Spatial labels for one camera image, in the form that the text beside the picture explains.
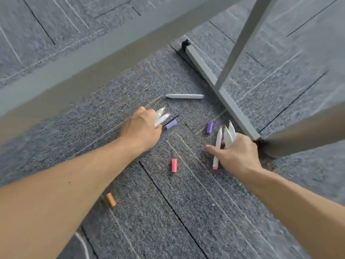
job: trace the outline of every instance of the floor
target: floor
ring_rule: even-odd
[[[0,91],[16,78],[170,0],[2,0]],[[255,0],[186,33],[0,149],[0,185],[110,142],[139,106],[166,105],[179,124],[162,134],[105,193],[78,232],[91,258],[309,258],[240,182],[209,169],[207,122],[232,117],[180,49],[188,38],[219,75]],[[345,99],[345,0],[279,0],[227,90],[265,137]],[[164,94],[205,94],[166,100]],[[345,143],[265,163],[269,169],[345,205]],[[170,174],[172,158],[178,172]],[[72,237],[59,258],[85,258]]]

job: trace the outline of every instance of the purple cap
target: purple cap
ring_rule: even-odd
[[[208,122],[206,133],[212,133],[213,122]]]
[[[168,123],[168,124],[165,126],[165,128],[166,128],[166,129],[169,129],[169,128],[173,127],[173,126],[176,125],[176,124],[177,124],[177,121],[176,121],[176,119],[174,119],[174,120],[172,120],[170,123]]]

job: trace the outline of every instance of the pink marker cap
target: pink marker cap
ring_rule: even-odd
[[[173,173],[177,172],[177,159],[172,159],[171,160],[171,171]]]

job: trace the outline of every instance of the person's left hand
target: person's left hand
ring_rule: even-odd
[[[140,107],[124,123],[120,137],[138,144],[141,153],[156,145],[162,133],[162,125],[155,127],[156,111]]]

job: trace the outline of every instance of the hand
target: hand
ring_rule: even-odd
[[[215,155],[222,166],[232,175],[242,180],[248,173],[262,169],[257,145],[245,135],[236,133],[236,140],[229,149],[218,149],[206,145],[207,151]]]
[[[162,125],[155,127],[156,112],[140,107],[123,125],[120,137],[138,144],[139,153],[156,145],[162,133]]]

